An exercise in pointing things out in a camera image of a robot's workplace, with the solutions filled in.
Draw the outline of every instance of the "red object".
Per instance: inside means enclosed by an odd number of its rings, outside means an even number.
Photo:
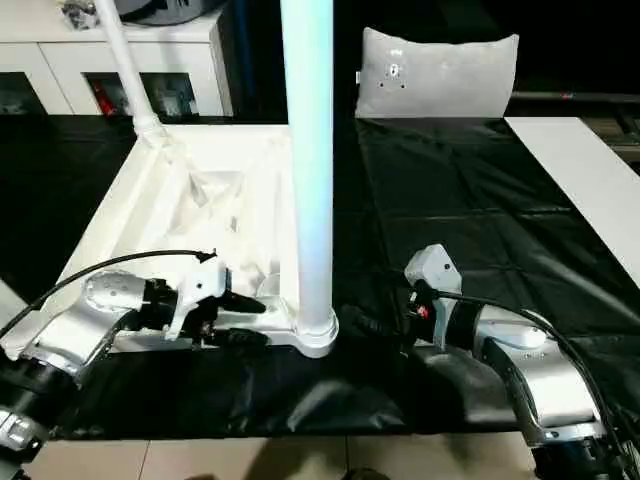
[[[96,96],[98,106],[103,115],[110,117],[116,114],[115,105],[109,100],[109,95],[104,91],[102,85],[98,81],[91,82],[91,88],[93,88],[93,94]]]
[[[429,319],[429,309],[427,307],[418,308],[418,315],[420,315],[425,320]]]

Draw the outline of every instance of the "black cable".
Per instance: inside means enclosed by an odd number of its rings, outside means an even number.
[[[640,475],[638,475],[638,472],[635,468],[635,461],[629,460],[627,458],[628,453],[622,446],[622,442],[618,437],[618,432],[616,432],[616,429],[613,426],[611,413],[609,412],[609,408],[607,407],[607,402],[604,398],[602,391],[600,390],[600,387],[598,386],[596,379],[587,368],[584,360],[582,359],[582,355],[580,354],[580,352],[578,352],[578,350],[571,344],[571,342],[567,339],[567,337],[561,334],[553,325],[543,320],[542,317],[539,317],[536,314],[529,312],[528,310],[524,310],[524,309],[516,310],[510,307],[507,307],[501,304],[500,302],[496,302],[494,300],[479,298],[479,297],[471,297],[468,295],[462,295],[462,294],[453,293],[453,292],[444,292],[441,290],[432,289],[432,293],[434,295],[434,298],[438,298],[438,297],[449,298],[451,300],[459,300],[461,302],[475,303],[478,305],[489,305],[492,307],[497,307],[503,310],[514,312],[518,315],[523,316],[527,320],[530,320],[540,330],[551,335],[558,342],[558,344],[560,345],[560,348],[564,350],[569,355],[569,357],[571,357],[576,368],[578,369],[582,377],[585,379],[585,381],[589,385],[591,394],[593,395],[595,403],[598,409],[600,410],[602,425],[605,431],[607,432],[607,435],[611,437],[614,447],[617,450],[618,455],[620,456],[620,459],[623,461],[623,465],[621,466],[621,468],[623,469],[624,472],[627,472],[627,473],[633,472],[631,477],[634,480],[640,480]]]
[[[51,295],[56,293],[58,290],[63,289],[70,283],[75,282],[76,280],[95,272],[96,270],[100,270],[101,268],[109,267],[111,265],[115,265],[117,263],[128,262],[129,260],[136,260],[139,258],[147,258],[147,257],[165,257],[172,255],[191,255],[196,257],[200,263],[209,260],[216,256],[215,250],[213,253],[205,253],[199,252],[197,250],[152,250],[149,252],[139,252],[132,253],[130,255],[122,255],[120,257],[110,258],[109,260],[105,260],[104,262],[96,263],[95,265],[91,265],[90,267],[83,268],[79,272],[74,273],[70,277],[65,278],[61,282],[55,284],[49,290],[40,295],[37,299],[31,302],[29,305],[24,307],[15,317],[13,317],[6,325],[0,328],[0,338],[4,337],[9,331],[15,327],[20,321],[29,315],[33,310],[42,306],[44,301],[49,298]]]

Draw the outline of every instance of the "white tube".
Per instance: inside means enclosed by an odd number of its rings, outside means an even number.
[[[299,268],[298,331],[335,329],[333,236],[333,0],[281,0]]]
[[[138,136],[147,138],[154,134],[162,134],[164,129],[158,116],[151,109],[140,73],[133,62],[114,0],[95,0],[94,3],[102,28],[109,40],[111,51],[116,59],[118,75],[133,112],[133,126],[136,133]]]

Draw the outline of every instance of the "white pillow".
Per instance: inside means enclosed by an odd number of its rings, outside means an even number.
[[[415,43],[365,28],[357,117],[502,117],[518,35],[496,42]]]

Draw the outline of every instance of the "black tablecloth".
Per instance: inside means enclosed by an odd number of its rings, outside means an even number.
[[[33,299],[57,277],[134,136],[129,121],[98,117],[1,123],[0,276]],[[570,335],[635,418],[637,288],[504,122],[337,121],[335,139],[334,351],[110,355],[59,437],[514,429],[491,370],[456,350],[401,348],[402,269],[431,243],[445,245],[465,293],[536,310]]]

